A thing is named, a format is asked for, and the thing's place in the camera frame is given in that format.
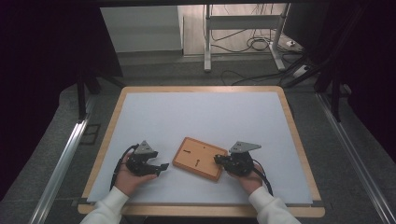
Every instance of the white cloth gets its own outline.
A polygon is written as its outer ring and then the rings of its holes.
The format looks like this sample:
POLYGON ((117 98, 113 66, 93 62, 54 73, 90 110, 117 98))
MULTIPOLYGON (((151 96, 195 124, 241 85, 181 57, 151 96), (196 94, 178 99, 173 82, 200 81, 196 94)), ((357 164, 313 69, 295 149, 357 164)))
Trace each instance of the white cloth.
POLYGON ((279 199, 268 193, 265 187, 253 191, 248 200, 257 211, 260 224, 290 224, 300 223, 290 212, 288 207, 279 199))
MULTIPOLYGON (((113 189, 107 196, 96 203, 95 209, 81 221, 83 224, 120 223, 121 209, 128 201, 128 196, 119 189, 113 189)), ((257 211, 260 224, 300 223, 288 210, 288 207, 278 198, 268 193, 265 187, 260 187, 250 194, 248 200, 257 211)))

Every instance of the wall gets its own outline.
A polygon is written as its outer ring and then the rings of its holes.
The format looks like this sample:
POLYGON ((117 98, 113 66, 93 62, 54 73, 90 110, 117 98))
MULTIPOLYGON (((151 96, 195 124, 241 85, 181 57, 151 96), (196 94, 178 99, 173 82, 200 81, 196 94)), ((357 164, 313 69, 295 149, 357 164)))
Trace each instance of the wall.
POLYGON ((177 6, 101 11, 116 52, 182 49, 177 6))

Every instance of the slot in wooden board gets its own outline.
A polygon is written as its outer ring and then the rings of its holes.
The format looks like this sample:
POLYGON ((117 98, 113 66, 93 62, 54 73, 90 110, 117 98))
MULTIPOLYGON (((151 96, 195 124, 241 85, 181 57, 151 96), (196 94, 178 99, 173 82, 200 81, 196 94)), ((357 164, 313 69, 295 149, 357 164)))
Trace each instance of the slot in wooden board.
POLYGON ((218 181, 222 168, 213 158, 219 154, 226 156, 227 150, 186 137, 173 159, 173 164, 196 175, 218 181))

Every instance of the gray floor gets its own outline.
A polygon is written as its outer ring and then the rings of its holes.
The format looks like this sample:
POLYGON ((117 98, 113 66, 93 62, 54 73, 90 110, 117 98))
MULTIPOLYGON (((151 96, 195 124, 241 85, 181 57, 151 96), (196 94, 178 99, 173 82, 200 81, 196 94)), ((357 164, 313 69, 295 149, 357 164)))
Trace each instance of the gray floor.
MULTIPOLYGON (((204 72, 201 57, 183 58, 166 52, 122 54, 120 63, 124 77, 131 86, 169 85, 231 85, 243 77, 268 76, 276 73, 274 62, 267 55, 215 57, 211 73, 204 72)), ((79 223, 84 215, 77 211, 77 202, 84 190, 95 155, 99 150, 120 89, 99 79, 102 91, 92 113, 89 128, 99 125, 97 138, 87 134, 81 140, 46 223, 79 223)), ((276 85, 277 79, 258 78, 239 85, 276 85)), ((285 89, 294 120, 302 139, 320 196, 326 208, 322 218, 299 218, 303 223, 382 223, 347 154, 325 116, 313 91, 315 78, 285 89)), ((375 182, 391 207, 396 207, 395 163, 364 128, 347 105, 340 102, 340 115, 350 138, 375 182)), ((27 223, 50 175, 59 160, 67 139, 78 118, 76 87, 60 96, 60 106, 34 155, 26 164, 5 199, 0 202, 0 223, 27 223)))

